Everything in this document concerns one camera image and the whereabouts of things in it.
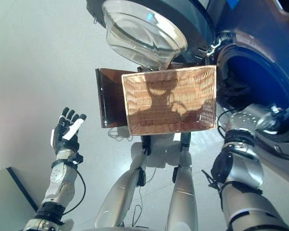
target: woven basket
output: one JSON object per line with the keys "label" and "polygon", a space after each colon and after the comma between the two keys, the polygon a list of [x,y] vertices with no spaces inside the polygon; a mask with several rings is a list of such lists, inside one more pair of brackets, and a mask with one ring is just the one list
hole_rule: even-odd
{"label": "woven basket", "polygon": [[131,135],[216,127],[216,66],[122,75]]}

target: tiled floor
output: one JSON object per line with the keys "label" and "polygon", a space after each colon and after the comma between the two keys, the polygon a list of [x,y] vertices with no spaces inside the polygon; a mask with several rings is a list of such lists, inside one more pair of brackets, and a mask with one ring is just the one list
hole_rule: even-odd
{"label": "tiled floor", "polygon": [[[79,170],[86,180],[87,195],[79,208],[65,217],[74,219],[75,231],[93,227],[109,189],[129,169],[131,154],[139,150],[139,137],[115,140],[107,129],[101,129],[94,71],[99,67],[136,70],[137,66],[108,47],[105,30],[93,24],[85,0],[0,0],[0,169],[12,166],[39,204],[55,159],[49,140],[60,110],[70,106],[86,113],[88,118],[79,132],[84,156]],[[127,137],[123,129],[119,134]],[[155,144],[148,157],[147,178],[157,169],[141,189],[144,209],[138,225],[163,230],[179,148],[172,135],[154,139],[163,142]],[[222,143],[216,130],[192,134],[190,153],[200,231],[225,230],[219,196],[200,172],[210,170]],[[274,173],[266,173],[265,195],[289,223],[287,184],[276,180]],[[82,190],[77,179],[70,207],[79,201]],[[136,190],[127,225],[139,202]]]}

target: wire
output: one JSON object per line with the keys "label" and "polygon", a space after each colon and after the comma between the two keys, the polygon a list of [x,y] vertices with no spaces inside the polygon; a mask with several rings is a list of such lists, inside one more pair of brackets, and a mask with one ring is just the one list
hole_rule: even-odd
{"label": "wire", "polygon": [[[231,110],[227,110],[227,111],[224,111],[223,113],[221,113],[221,114],[218,116],[218,118],[217,118],[217,125],[219,124],[219,121],[220,121],[221,117],[222,117],[224,114],[226,114],[226,113],[228,113],[228,112],[235,111],[235,110],[236,110],[236,109],[231,109]],[[220,136],[224,139],[225,136],[222,134],[220,128],[223,129],[222,126],[218,125],[218,126],[217,126],[217,131],[218,131],[218,133],[220,134]]]}
{"label": "wire", "polygon": [[209,182],[209,187],[216,189],[217,191],[220,191],[220,187],[217,184],[217,181],[213,179],[205,170],[201,170],[203,174],[207,177],[207,180]]}
{"label": "wire", "polygon": [[153,172],[153,175],[151,176],[150,180],[148,180],[148,181],[145,182],[146,184],[149,183],[149,182],[153,179],[153,177],[154,177],[154,175],[155,175],[155,172],[156,172],[156,168],[157,168],[157,167],[154,168],[154,172]]}
{"label": "wire", "polygon": [[[140,195],[140,200],[141,200],[141,205],[135,205],[135,208],[134,208],[134,214],[133,214],[133,220],[131,222],[131,226],[134,227],[137,223],[137,221],[139,220],[140,216],[141,216],[141,213],[143,212],[143,198],[141,196],[141,193],[140,193],[140,189],[141,187],[139,187],[139,195]],[[135,219],[135,214],[136,214],[136,207],[139,207],[140,208],[140,213],[134,223],[134,219]]]}
{"label": "wire", "polygon": [[86,195],[86,183],[85,183],[84,179],[82,178],[82,175],[80,174],[80,172],[77,169],[75,169],[75,171],[77,172],[77,174],[79,175],[79,177],[83,183],[83,195],[82,195],[81,200],[78,202],[78,204],[75,205],[72,209],[65,212],[63,215],[66,215],[66,214],[72,212],[75,208],[77,208],[80,205],[80,203],[83,201],[83,199],[85,198],[85,195]]}

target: transparent bowl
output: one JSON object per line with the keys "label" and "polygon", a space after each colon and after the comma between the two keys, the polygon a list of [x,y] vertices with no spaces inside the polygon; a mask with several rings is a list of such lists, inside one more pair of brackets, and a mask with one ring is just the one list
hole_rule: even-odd
{"label": "transparent bowl", "polygon": [[135,2],[103,3],[107,42],[123,57],[154,70],[166,70],[187,49],[183,33],[164,16]]}

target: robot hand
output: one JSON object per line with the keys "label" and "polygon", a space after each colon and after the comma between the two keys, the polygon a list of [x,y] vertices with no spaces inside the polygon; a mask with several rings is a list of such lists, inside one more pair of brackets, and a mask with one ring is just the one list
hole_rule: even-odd
{"label": "robot hand", "polygon": [[59,117],[58,125],[52,130],[51,146],[56,154],[64,149],[70,149],[76,153],[79,149],[78,129],[87,116],[75,114],[72,118],[75,111],[71,110],[69,113],[68,111],[69,108],[66,107]]}

